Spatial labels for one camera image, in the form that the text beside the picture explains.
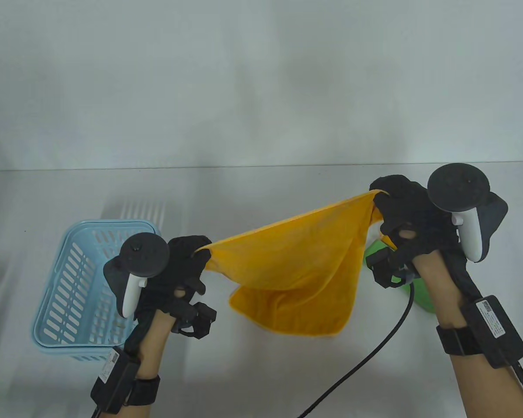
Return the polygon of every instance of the black glove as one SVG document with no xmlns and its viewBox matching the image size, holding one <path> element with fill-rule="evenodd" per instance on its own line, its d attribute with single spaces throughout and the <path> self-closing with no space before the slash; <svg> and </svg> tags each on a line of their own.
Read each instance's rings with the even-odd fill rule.
<svg viewBox="0 0 523 418">
<path fill-rule="evenodd" d="M 378 193 L 374 203 L 384 218 L 381 232 L 397 246 L 397 251 L 389 257 L 390 266 L 393 269 L 404 265 L 414 268 L 413 258 L 439 249 L 453 281 L 463 294 L 472 300 L 480 298 L 479 290 L 467 273 L 467 258 L 459 243 L 457 227 L 451 222 L 451 214 L 435 207 L 427 189 L 404 175 L 380 177 L 370 185 L 370 190 L 376 189 L 389 193 Z M 399 232 L 403 230 L 415 231 L 416 237 L 400 237 Z"/>
<path fill-rule="evenodd" d="M 138 326 L 126 340 L 125 351 L 132 353 L 137 350 L 151 326 L 157 309 L 177 318 L 172 332 L 196 338 L 201 338 L 209 332 L 216 312 L 203 303 L 192 306 L 190 300 L 196 292 L 200 295 L 205 293 L 205 285 L 200 281 L 200 275 L 211 258 L 211 253 L 208 249 L 197 253 L 195 251 L 210 243 L 209 238 L 202 235 L 173 238 L 168 242 L 168 264 L 162 273 L 150 277 L 147 286 L 142 289 L 135 312 Z M 175 296 L 174 292 L 177 290 L 184 291 L 184 295 Z M 205 316 L 210 319 L 207 324 L 202 322 Z M 190 326 L 194 327 L 196 334 L 182 330 Z"/>
</svg>

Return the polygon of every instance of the plastic basket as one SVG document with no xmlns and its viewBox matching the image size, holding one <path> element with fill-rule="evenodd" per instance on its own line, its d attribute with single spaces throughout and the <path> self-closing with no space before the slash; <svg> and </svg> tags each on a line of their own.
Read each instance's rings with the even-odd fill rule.
<svg viewBox="0 0 523 418">
<path fill-rule="evenodd" d="M 135 233 L 157 233 L 142 220 L 83 221 L 66 232 L 33 323 L 33 341 L 42 352 L 80 361 L 106 360 L 134 328 L 116 312 L 116 298 L 103 274 Z"/>
</svg>

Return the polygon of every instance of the yellow towel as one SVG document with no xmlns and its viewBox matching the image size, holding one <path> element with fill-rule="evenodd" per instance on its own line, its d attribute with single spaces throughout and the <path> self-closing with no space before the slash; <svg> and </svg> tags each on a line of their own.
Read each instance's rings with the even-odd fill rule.
<svg viewBox="0 0 523 418">
<path fill-rule="evenodd" d="M 353 310 L 377 191 L 212 243 L 206 269 L 241 287 L 230 305 L 273 332 L 333 336 Z"/>
</svg>

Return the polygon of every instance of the sticker label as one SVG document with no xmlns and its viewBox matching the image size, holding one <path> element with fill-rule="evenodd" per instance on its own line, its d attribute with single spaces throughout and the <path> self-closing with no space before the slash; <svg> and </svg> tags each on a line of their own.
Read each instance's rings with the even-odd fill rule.
<svg viewBox="0 0 523 418">
<path fill-rule="evenodd" d="M 114 369 L 114 365 L 116 364 L 116 360 L 118 360 L 119 356 L 120 354 L 118 354 L 114 349 L 110 352 L 109 357 L 106 359 L 105 365 L 102 367 L 102 370 L 98 375 L 98 378 L 100 378 L 103 383 L 106 383 L 106 381 L 109 379 L 109 376 L 112 373 L 112 369 Z"/>
<path fill-rule="evenodd" d="M 490 332 L 494 338 L 500 338 L 503 336 L 505 334 L 505 329 L 502 327 L 498 317 L 492 310 L 490 303 L 488 303 L 487 300 L 481 300 L 480 302 L 477 302 L 476 307 L 479 309 L 484 321 L 486 321 L 486 324 L 488 328 L 490 328 Z"/>
</svg>

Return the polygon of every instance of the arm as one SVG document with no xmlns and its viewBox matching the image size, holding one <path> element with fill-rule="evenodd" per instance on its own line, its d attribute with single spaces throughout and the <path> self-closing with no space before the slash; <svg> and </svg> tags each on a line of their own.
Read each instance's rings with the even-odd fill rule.
<svg viewBox="0 0 523 418">
<path fill-rule="evenodd" d="M 465 303 L 441 253 L 419 255 L 413 264 L 425 281 L 442 328 L 467 326 L 459 308 Z M 451 363 L 469 418 L 523 418 L 523 389 L 511 368 L 494 369 L 482 354 L 451 356 Z"/>
<path fill-rule="evenodd" d="M 142 364 L 136 378 L 146 380 L 153 379 L 158 375 L 166 339 L 174 321 L 176 319 L 166 313 L 160 310 L 156 311 L 151 328 L 139 346 L 138 357 Z M 118 414 L 101 414 L 101 418 L 148 418 L 150 410 L 151 405 L 124 406 Z"/>
</svg>

